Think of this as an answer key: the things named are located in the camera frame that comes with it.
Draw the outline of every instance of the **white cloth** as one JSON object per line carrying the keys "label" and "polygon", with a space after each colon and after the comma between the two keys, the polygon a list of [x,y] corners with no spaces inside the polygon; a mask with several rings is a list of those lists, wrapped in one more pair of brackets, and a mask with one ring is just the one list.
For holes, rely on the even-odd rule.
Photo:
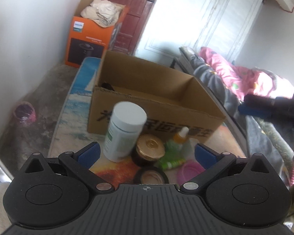
{"label": "white cloth", "polygon": [[81,16],[93,20],[101,27],[110,27],[117,23],[121,10],[120,6],[108,0],[93,0],[81,12]]}

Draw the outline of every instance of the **white plastic bottle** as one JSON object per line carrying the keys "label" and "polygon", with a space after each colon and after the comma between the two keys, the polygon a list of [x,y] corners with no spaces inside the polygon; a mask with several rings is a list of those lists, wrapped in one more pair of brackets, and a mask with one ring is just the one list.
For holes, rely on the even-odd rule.
{"label": "white plastic bottle", "polygon": [[146,112],[140,106],[128,101],[118,102],[110,118],[104,155],[110,161],[122,161],[131,153],[146,121]]}

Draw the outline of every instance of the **white wall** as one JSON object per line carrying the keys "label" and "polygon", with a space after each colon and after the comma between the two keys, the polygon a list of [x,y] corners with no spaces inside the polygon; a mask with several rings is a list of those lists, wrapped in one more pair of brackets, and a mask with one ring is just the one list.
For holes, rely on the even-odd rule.
{"label": "white wall", "polygon": [[268,0],[235,64],[270,70],[294,85],[294,13]]}
{"label": "white wall", "polygon": [[0,0],[0,135],[11,109],[64,58],[79,0]]}

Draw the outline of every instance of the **gold jar lid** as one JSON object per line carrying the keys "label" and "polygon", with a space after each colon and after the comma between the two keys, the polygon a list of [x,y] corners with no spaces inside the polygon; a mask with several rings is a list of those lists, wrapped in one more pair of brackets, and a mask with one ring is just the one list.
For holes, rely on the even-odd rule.
{"label": "gold jar lid", "polygon": [[143,134],[138,138],[136,151],[147,161],[157,161],[165,155],[163,142],[152,134]]}

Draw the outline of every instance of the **red wooden door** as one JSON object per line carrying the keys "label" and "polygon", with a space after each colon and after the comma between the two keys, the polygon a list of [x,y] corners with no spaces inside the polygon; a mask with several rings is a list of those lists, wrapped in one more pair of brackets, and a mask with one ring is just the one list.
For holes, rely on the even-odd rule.
{"label": "red wooden door", "polygon": [[130,6],[113,50],[132,55],[155,0],[109,0]]}

